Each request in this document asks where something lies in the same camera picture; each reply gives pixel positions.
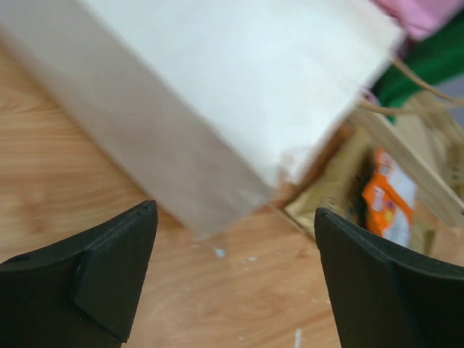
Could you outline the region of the tan salt vinegar chips bag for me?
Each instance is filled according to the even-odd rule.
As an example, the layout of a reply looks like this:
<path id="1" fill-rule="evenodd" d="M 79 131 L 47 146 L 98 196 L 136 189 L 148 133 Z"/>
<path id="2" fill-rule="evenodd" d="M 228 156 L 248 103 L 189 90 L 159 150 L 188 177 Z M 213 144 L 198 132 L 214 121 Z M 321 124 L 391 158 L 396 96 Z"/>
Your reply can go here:
<path id="1" fill-rule="evenodd" d="M 285 213 L 311 237 L 315 236 L 315 211 L 319 207 L 329 208 L 366 229 L 367 204 L 363 190 L 373 174 L 377 149 L 380 148 L 372 145 L 364 129 L 355 128 L 341 142 L 316 182 L 285 206 Z M 434 230 L 426 227 L 414 211 L 407 248 L 429 254 L 434 236 Z"/>

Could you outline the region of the brown paper bag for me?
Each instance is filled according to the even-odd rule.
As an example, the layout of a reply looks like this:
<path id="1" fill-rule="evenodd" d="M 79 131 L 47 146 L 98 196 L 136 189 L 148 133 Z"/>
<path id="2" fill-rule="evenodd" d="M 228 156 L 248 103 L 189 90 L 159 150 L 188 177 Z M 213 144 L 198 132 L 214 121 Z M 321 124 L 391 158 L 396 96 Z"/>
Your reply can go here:
<path id="1" fill-rule="evenodd" d="M 208 239 L 302 178 L 405 32 L 372 1 L 3 1 L 1 38 Z"/>

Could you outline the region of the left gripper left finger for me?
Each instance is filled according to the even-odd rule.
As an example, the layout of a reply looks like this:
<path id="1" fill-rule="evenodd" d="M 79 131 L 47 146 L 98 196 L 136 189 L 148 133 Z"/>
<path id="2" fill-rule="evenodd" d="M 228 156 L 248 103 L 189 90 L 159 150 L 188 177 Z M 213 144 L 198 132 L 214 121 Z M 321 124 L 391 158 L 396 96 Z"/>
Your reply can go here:
<path id="1" fill-rule="evenodd" d="M 155 201 L 1 264 L 3 347 L 121 347 L 157 233 Z"/>

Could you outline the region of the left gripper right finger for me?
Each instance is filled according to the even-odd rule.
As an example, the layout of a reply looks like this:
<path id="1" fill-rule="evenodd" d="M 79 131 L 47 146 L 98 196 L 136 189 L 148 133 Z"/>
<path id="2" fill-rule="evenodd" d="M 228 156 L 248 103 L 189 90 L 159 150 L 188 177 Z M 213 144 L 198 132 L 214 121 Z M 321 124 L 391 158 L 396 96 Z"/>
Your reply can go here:
<path id="1" fill-rule="evenodd" d="M 462 347 L 463 267 L 315 212 L 315 237 L 342 347 Z"/>

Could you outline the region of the orange Fox's candy packet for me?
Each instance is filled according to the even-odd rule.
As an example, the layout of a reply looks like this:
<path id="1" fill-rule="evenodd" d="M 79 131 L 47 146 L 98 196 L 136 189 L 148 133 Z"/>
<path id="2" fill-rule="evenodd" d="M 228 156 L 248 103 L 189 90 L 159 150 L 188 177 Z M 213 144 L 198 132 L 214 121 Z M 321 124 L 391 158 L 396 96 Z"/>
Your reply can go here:
<path id="1" fill-rule="evenodd" d="M 362 192 L 366 229 L 402 247 L 411 239 L 417 186 L 383 149 L 374 156 L 373 174 Z"/>

